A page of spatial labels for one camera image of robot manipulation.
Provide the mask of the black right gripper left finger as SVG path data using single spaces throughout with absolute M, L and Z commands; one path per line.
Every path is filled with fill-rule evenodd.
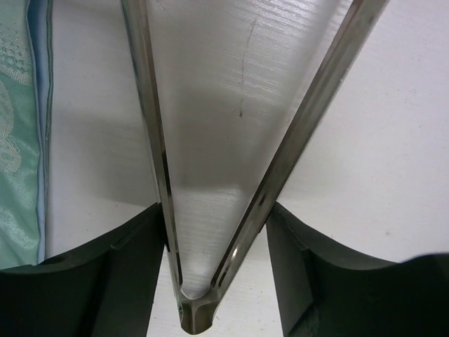
M 1 271 L 2 336 L 146 336 L 165 239 L 161 206 L 38 265 Z

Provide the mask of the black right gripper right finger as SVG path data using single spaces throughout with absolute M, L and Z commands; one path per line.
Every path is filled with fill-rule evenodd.
M 448 335 L 448 254 L 375 258 L 280 204 L 266 227 L 284 336 Z

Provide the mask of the stainless steel tongs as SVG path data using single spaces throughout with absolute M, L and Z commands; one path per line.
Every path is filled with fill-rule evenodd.
M 218 263 L 207 292 L 183 294 L 173 193 L 163 134 L 146 1 L 122 1 L 140 108 L 149 136 L 154 175 L 166 228 L 168 259 L 182 329 L 196 335 L 213 325 L 215 312 L 261 231 L 296 163 L 327 112 L 350 67 L 381 16 L 386 1 L 353 1 L 282 138 L 239 226 Z

